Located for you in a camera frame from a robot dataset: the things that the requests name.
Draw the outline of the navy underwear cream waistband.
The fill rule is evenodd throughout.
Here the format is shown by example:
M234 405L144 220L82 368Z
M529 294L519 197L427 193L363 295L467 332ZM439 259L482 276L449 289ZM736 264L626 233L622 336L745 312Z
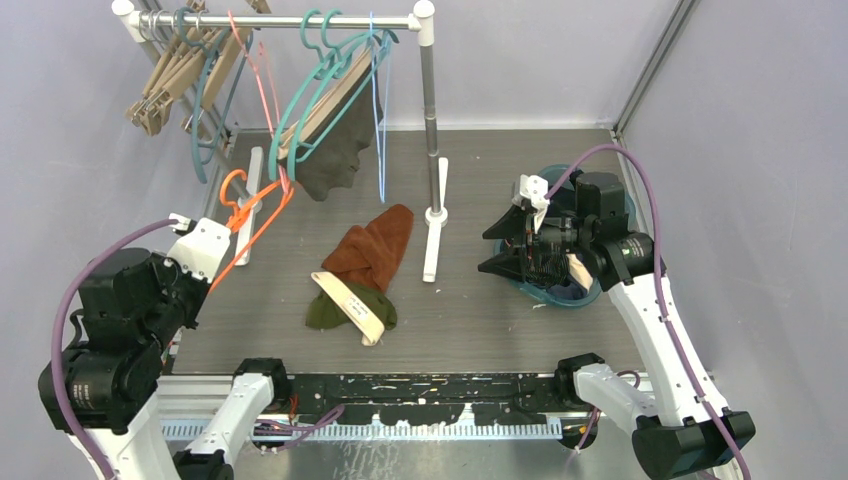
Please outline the navy underwear cream waistband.
M565 301L584 300L594 284L594 278L574 253L566 255L566 279L548 289L555 298Z

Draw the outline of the orange hanger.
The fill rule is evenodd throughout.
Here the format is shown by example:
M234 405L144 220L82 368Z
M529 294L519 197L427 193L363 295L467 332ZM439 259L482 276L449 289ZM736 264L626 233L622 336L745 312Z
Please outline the orange hanger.
M232 171L224 178L219 189L219 201L223 206L230 206L232 208L232 213L228 217L228 220L223 223L223 225L227 226L231 230L230 248L221 262L215 280L211 285L209 285L209 293L214 291L219 286L219 284L226 278L227 275L229 275L230 271L234 267L238 265L243 265L247 262L249 257L249 251L252 248L253 244L261 237L265 230L267 230L267 228L272 224L276 217L290 202L295 192L295 189L292 186L292 181L289 179L284 170L280 170L278 173L280 174L279 181L273 182L270 185L266 186L264 189L259 191L259 193L257 193L254 197L243 203L228 200L227 188L235 177L246 179L248 177L247 173L241 169L237 169ZM258 227L257 230L253 231L251 227L253 226L255 214L260 208L260 203L262 202L264 197L271 194L277 189L282 192L282 197L279 205L277 206L276 210L272 212L266 222L262 224L262 226ZM169 260L168 258L166 264L176 266L181 274L189 274L183 273L178 267L178 265L175 262ZM184 328L186 327L184 327L183 324L173 328L172 331L168 333L166 338L170 341L178 339L179 332Z

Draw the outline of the olive green underwear cream waistband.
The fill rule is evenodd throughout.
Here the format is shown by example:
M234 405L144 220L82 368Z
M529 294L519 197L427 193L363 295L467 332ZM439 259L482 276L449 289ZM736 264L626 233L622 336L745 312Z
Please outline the olive green underwear cream waistband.
M330 330L350 323L366 347L377 345L386 331L396 328L397 309L381 291L343 281L326 271L312 272L310 277L320 292L308 306L307 327Z

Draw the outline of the dark grey underwear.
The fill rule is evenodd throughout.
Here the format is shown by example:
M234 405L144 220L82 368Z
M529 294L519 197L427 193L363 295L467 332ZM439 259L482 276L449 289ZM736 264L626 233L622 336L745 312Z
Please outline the dark grey underwear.
M316 202L325 201L332 189L353 186L359 154L375 140L370 62L370 52L362 52L309 111L293 167L288 154L297 129L285 132L278 164Z

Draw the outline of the teal hanger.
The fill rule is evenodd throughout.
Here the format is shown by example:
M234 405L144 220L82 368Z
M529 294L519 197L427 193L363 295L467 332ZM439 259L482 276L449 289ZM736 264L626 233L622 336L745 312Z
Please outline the teal hanger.
M309 10L300 22L299 36L301 43L317 54L318 61L296 90L271 135L270 150L266 161L266 173L271 182L280 180L280 174L277 172L278 155L279 149L284 143L286 130L291 126L294 126L295 129L299 128L299 124L303 122L303 119L317 103L324 90L329 86L330 81L341 79L353 62L352 55L344 50L346 45L344 41L334 42L328 38L327 31L330 27L330 21L341 14L339 9L331 9L321 17L319 41L311 41L308 38L307 30L310 21L316 19L320 14L321 11L314 8Z
M252 45L252 33L250 28L201 27L198 19L195 19L192 27L193 33L189 34L187 27L189 21L185 19L185 16L188 14L200 15L201 13L200 5L186 5L176 11L175 22L179 39L190 47L191 52L197 53L203 61L195 82L195 99L191 114L188 117L188 127L194 172L201 184L207 184L208 178L205 173L205 166L216 155L221 147L222 135L227 133L225 119L247 61L247 54ZM218 93L238 55L242 55L242 60L221 116L217 121L213 121L213 128L204 133L201 130L201 117L203 114L214 110Z
M301 43L317 54L318 64L285 108L272 136L268 157L272 180L303 183L305 176L297 168L317 154L331 130L367 90L372 93L367 101L372 109L372 125L381 126L377 78L382 64L399 43L398 36L393 29L380 27L374 17L369 17L364 32L334 41L329 38L329 30L340 14L338 9L326 14L313 9L300 23Z

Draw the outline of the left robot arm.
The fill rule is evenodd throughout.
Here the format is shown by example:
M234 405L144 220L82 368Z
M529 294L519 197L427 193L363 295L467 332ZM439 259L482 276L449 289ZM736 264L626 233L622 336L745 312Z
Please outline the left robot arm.
M91 261L71 287L82 306L59 313L74 328L73 339L60 349L63 377L55 381L47 364L38 391L53 427L73 440L79 436L64 412L75 415L109 465L101 478L231 479L259 415L290 403L292 386L281 360L245 359L206 430L170 453L158 415L162 355L180 329L197 327L208 291L207 281L143 248Z

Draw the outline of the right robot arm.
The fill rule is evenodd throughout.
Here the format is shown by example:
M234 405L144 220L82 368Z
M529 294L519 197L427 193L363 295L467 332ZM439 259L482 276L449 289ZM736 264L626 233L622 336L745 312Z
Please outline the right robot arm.
M630 436L648 477L674 479L735 461L756 428L749 413L729 407L700 362L656 242L631 227L628 203L613 174L574 171L557 187L522 175L509 209L484 233L497 249L478 269L547 303L576 304L595 291L609 295L652 393L586 353L558 363L554 397L567 410L606 414Z

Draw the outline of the teal laundry basket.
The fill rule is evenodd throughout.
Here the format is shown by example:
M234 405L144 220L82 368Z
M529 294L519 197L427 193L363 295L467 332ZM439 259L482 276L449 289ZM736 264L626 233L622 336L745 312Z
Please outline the teal laundry basket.
M552 186L568 167L568 164L550 165L541 169L537 175L544 178L548 181L549 185ZM561 187L560 192L555 195L552 205L573 204L573 197L573 186L566 183L563 187ZM637 211L633 199L627 193L625 193L625 211L629 215L628 226L631 229L635 229L637 227L637 221L634 215ZM497 255L504 252L508 248L507 243L508 242L504 239L495 240L493 249L494 254ZM568 277L567 284L555 285L549 288L541 288L536 284L522 283L510 279L508 279L508 282L522 293L533 298L537 303L555 305L563 308L582 308L588 306L597 300L602 293L600 284L597 281L592 284L590 289L585 290L578 286L576 281L572 280L571 277Z

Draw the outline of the white garment rack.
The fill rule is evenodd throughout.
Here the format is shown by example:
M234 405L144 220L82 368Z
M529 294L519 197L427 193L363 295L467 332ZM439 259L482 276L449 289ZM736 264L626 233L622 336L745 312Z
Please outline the white garment rack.
M436 113L435 74L433 45L435 43L435 5L430 1L418 1L412 13L405 17L356 17L341 16L336 11L324 15L315 11L303 17L285 17L278 15L245 15L221 16L203 13L201 11L141 11L137 10L131 1L114 1L111 4L113 14L121 20L131 37L138 44L150 43L154 33L163 24L169 25L178 37L178 42L189 48L198 48L206 56L211 52L201 38L192 39L184 28L192 25L196 31L205 28L219 29L230 32L237 37L239 28L252 29L294 29L301 34L303 45L318 53L319 65L315 67L312 76L325 86L329 79L347 66L348 54L346 43L332 43L327 39L329 29L354 29L367 31L351 42L354 47L359 42L366 42L378 32L392 34L395 30L408 30L417 34L420 49L423 111L426 133L426 146L429 171L430 205L424 213L428 228L422 280L433 283L436 280L441 232L448 222L448 210L444 206L447 188L449 160L439 154L438 126Z

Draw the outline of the brown towel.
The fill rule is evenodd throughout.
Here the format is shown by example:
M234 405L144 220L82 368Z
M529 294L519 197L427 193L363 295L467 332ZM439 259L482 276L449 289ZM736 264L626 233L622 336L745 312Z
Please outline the brown towel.
M414 214L396 204L365 227L352 226L321 267L339 279L386 293L413 231Z

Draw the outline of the beige wooden hangers bunch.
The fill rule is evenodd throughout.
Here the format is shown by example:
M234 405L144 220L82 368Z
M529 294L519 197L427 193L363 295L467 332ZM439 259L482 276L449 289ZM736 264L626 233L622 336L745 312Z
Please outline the beige wooden hangers bunch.
M254 29L238 24L236 20L224 20L220 26L215 26L203 18L206 8L204 1L188 1L186 5L200 5L200 15L188 14L187 27L189 34L193 33L195 19L201 27L226 27L233 29ZM131 37L139 44L155 43L156 30L161 21L169 24L173 35L160 44L163 50L154 62L154 68L146 81L141 98L126 110L126 118L147 136L153 137L161 133L171 117L171 110L177 100L184 97L189 88L195 85L203 61L197 53L191 52L190 47L183 43L176 32L175 13L166 11L141 11L135 8L131 1L114 1L111 4L112 13L118 17Z

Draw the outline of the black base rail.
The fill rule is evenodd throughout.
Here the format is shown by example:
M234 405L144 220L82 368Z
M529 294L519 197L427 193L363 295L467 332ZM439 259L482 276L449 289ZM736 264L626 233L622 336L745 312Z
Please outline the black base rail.
M533 425L547 418L588 414L592 407L568 400L551 373L295 374L287 396L266 414L318 420L342 405L342 425L373 418L387 426L452 425L469 409L475 426Z

